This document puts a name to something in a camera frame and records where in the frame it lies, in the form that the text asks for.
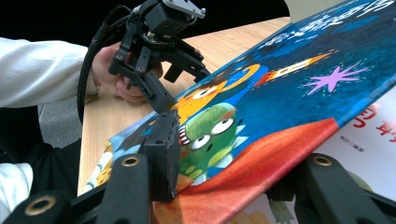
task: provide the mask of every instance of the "open book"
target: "open book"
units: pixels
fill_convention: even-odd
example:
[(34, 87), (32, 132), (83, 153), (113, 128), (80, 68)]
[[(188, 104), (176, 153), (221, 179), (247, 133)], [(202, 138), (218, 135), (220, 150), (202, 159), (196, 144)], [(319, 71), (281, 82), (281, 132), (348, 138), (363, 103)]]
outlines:
[[(393, 1), (357, 0), (291, 23), (183, 91), (176, 198), (160, 223), (224, 223), (396, 84)], [(136, 153), (157, 114), (108, 140), (86, 190)]]

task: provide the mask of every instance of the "cartoon mouth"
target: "cartoon mouth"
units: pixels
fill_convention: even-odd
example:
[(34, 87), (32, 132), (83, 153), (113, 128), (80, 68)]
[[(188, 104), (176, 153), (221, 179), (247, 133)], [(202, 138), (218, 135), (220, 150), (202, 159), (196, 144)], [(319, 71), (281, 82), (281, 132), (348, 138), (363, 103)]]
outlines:
[(178, 130), (178, 142), (180, 143), (181, 147), (186, 146), (190, 142), (190, 139), (186, 135), (185, 127), (182, 127)]

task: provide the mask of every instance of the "cartoon eye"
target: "cartoon eye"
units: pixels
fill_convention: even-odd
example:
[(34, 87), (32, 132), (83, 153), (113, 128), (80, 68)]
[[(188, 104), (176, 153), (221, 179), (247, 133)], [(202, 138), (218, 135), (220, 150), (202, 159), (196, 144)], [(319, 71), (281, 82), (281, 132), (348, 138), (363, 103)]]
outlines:
[(202, 98), (204, 96), (207, 96), (208, 94), (210, 94), (213, 91), (215, 91), (217, 88), (218, 88), (217, 86), (214, 86), (214, 87), (211, 87), (210, 89), (198, 91), (197, 93), (195, 93), (192, 96), (192, 99), (196, 100), (196, 99)]
[(212, 134), (224, 133), (227, 129), (229, 129), (233, 125), (233, 118), (227, 118), (216, 124), (212, 129)]
[(208, 141), (210, 140), (210, 135), (205, 134), (202, 135), (200, 138), (194, 141), (191, 146), (191, 151), (197, 150), (201, 147), (203, 147)]

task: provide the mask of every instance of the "cartoon character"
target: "cartoon character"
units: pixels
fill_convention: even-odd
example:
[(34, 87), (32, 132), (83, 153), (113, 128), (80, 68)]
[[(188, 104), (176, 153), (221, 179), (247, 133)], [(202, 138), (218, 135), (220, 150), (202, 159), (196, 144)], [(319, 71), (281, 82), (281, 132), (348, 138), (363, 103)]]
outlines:
[(180, 173), (195, 179), (228, 155), (241, 130), (237, 126), (235, 108), (227, 103), (213, 105), (190, 119), (179, 130)]

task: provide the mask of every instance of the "white sleeve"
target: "white sleeve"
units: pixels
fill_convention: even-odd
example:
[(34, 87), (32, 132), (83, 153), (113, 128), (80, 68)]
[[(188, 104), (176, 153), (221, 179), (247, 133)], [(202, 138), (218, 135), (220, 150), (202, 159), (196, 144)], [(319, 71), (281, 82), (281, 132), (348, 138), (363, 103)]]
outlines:
[[(25, 107), (77, 95), (87, 48), (63, 41), (0, 37), (0, 107)], [(91, 75), (87, 93), (95, 92)]]
[(29, 197), (33, 171), (27, 163), (0, 164), (0, 223)]

